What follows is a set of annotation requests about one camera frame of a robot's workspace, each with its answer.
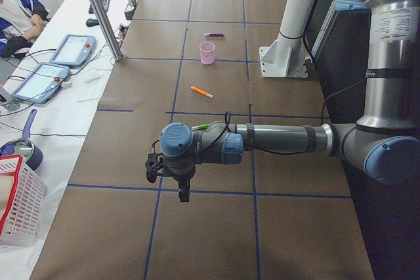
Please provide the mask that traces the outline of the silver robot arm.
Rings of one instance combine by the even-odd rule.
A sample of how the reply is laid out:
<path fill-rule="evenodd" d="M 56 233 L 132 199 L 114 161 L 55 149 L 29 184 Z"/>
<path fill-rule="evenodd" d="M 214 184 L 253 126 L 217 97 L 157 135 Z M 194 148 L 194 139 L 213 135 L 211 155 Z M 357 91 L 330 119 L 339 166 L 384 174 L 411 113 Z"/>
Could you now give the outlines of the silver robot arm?
<path fill-rule="evenodd" d="M 337 156 L 384 184 L 416 177 L 419 141 L 413 135 L 409 100 L 419 54 L 419 0 L 336 0 L 336 7 L 371 13 L 364 114 L 357 122 L 318 127 L 233 124 L 226 115 L 195 131 L 171 123 L 160 133 L 161 152 L 148 155 L 147 180 L 174 178 L 179 199 L 187 202 L 196 165 L 238 164 L 249 150 Z"/>

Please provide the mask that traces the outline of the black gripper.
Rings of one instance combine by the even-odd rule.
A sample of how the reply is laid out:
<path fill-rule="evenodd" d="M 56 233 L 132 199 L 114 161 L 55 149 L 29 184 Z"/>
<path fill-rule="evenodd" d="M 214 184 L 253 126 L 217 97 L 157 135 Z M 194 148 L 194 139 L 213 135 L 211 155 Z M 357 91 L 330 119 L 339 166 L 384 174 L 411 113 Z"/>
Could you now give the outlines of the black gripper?
<path fill-rule="evenodd" d="M 171 169 L 172 177 L 178 182 L 178 198 L 180 202 L 190 201 L 190 180 L 194 177 L 194 166 L 182 169 Z"/>

